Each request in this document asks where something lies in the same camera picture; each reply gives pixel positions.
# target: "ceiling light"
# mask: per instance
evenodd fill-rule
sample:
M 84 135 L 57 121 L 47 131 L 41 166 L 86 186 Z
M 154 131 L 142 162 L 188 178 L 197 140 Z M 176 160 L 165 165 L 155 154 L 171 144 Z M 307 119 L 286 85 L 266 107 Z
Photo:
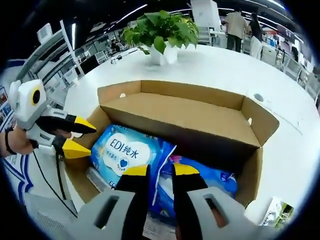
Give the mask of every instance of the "ceiling light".
M 113 24 L 111 27 L 108 28 L 108 30 L 112 29 L 115 26 L 115 24 Z
M 186 8 L 186 9 L 180 9 L 180 10 L 170 11 L 169 13 L 170 13 L 170 14 L 173 14 L 173 13 L 178 13 L 178 12 L 182 12 L 182 11 L 189 11 L 189 10 L 192 10 L 192 8 Z
M 274 0 L 267 0 L 268 2 L 274 4 L 274 5 L 277 5 L 278 7 L 282 8 L 282 9 L 286 9 L 284 6 L 282 6 L 279 2 L 276 2 Z
M 115 24 L 118 24 L 120 21 L 122 21 L 123 19 L 127 18 L 128 16 L 130 16 L 131 14 L 135 13 L 136 11 L 143 9 L 144 7 L 146 7 L 148 4 L 142 5 L 140 7 L 138 7 L 137 9 L 133 10 L 132 12 L 129 12 L 127 15 L 125 15 L 123 18 L 121 18 L 119 21 L 117 21 Z
M 71 26 L 71 35 L 72 35 L 72 49 L 75 50 L 76 46 L 76 24 L 72 24 Z
M 243 18 L 244 18 L 244 19 L 247 19 L 247 20 L 251 20 L 251 18 L 250 18 L 250 17 L 246 17 L 246 16 L 244 16 Z M 271 29 L 273 29 L 273 30 L 275 30 L 275 31 L 277 31 L 277 30 L 278 30 L 278 29 L 276 29 L 275 27 L 270 26 L 269 24 L 266 24 L 266 23 L 264 23 L 264 22 L 259 21 L 259 23 L 260 23 L 261 25 L 267 26 L 267 27 L 269 27 L 269 28 L 271 28 Z
M 227 11 L 234 11 L 234 9 L 232 9 L 232 8 L 218 8 L 218 9 L 220 9 L 220 10 L 227 10 Z M 251 12 L 248 12 L 248 11 L 242 11 L 244 14 L 249 14 L 249 15 L 251 15 Z M 275 22 L 275 21 L 272 21 L 272 20 L 270 20 L 270 19 L 268 19 L 268 18 L 266 18 L 266 17 L 264 17 L 264 16 L 260 16 L 260 15 L 257 15 L 257 17 L 258 18 L 260 18 L 260 19 L 264 19 L 264 20 L 267 20 L 267 21 L 269 21 L 270 23 L 273 23 L 273 24 L 275 24 L 275 25 L 280 25 L 281 27 L 284 27 L 285 29 L 288 29 L 288 28 L 286 28 L 285 26 L 283 26 L 283 25 L 281 25 L 281 24 L 279 24 L 279 23 L 277 23 L 277 22 Z

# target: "cardboard box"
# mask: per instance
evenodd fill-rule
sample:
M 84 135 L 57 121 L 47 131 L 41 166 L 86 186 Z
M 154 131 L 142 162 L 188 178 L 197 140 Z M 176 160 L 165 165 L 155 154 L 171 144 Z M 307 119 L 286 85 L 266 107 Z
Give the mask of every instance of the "cardboard box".
M 88 118 L 97 132 L 74 139 L 79 144 L 91 149 L 109 124 L 122 124 L 177 144 L 175 154 L 234 172 L 235 199 L 243 206 L 256 198 L 262 146 L 279 122 L 251 99 L 210 87 L 152 80 L 101 87 L 97 94 L 100 106 Z M 66 159 L 65 164 L 87 203 L 98 194 L 85 176 L 90 159 Z

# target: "black cable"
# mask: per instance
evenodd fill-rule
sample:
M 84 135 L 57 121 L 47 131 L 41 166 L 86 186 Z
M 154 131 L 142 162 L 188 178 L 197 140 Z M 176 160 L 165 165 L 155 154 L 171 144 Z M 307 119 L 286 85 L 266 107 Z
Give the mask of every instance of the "black cable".
M 55 164 L 56 164 L 56 173 L 58 175 L 58 181 L 59 181 L 59 185 L 60 185 L 62 198 L 64 200 L 67 200 L 66 194 L 65 194 L 65 190 L 64 190 L 64 186 L 63 186 L 62 180 L 61 180 L 61 173 L 60 173 L 60 168 L 59 168 L 59 156 L 58 156 L 58 154 L 55 155 Z
M 34 155 L 34 158 L 35 158 L 35 161 L 36 161 L 36 164 L 38 165 L 39 167 L 39 170 L 40 170 L 40 173 L 44 179 L 44 181 L 46 182 L 46 184 L 49 186 L 49 188 L 52 190 L 52 192 L 54 193 L 54 195 L 56 195 L 56 197 L 61 201 L 61 203 L 70 211 L 70 213 L 72 213 L 73 216 L 75 216 L 76 218 L 77 215 L 67 206 L 67 204 L 61 199 L 61 197 L 57 194 L 57 192 L 53 189 L 53 187 L 49 184 L 49 182 L 47 181 L 45 175 L 44 175 L 44 172 L 42 171 L 41 167 L 40 167 L 40 164 L 39 164 L 39 161 L 38 161 L 38 158 L 35 154 L 35 152 L 33 151 L 33 155 Z

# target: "blue wet wipes package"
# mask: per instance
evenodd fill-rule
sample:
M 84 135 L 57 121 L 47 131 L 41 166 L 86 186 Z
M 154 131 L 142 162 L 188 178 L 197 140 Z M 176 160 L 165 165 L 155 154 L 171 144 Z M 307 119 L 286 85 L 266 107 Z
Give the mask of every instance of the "blue wet wipes package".
M 93 145 L 90 158 L 93 166 L 113 189 L 128 168 L 149 164 L 151 206 L 156 199 L 160 169 L 175 148 L 175 145 L 161 138 L 111 124 Z
M 208 187 L 217 187 L 229 194 L 231 197 L 235 197 L 237 182 L 234 178 L 234 174 L 207 167 L 195 160 L 191 160 L 183 156 L 171 155 L 168 162 L 160 170 L 155 204 L 151 208 L 151 211 L 158 215 L 162 222 L 172 224 L 176 216 L 174 211 L 174 194 L 172 184 L 173 163 L 180 163 L 194 167 L 199 171 Z

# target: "potted plant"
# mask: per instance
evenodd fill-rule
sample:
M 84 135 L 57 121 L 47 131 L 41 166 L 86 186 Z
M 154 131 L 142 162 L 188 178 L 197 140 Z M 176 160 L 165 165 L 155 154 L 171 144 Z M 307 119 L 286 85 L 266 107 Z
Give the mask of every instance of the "potted plant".
M 157 65 L 177 61 L 178 48 L 198 44 L 199 31 L 189 17 L 181 13 L 145 13 L 136 20 L 135 27 L 126 27 L 123 38 L 130 46 L 137 46 Z

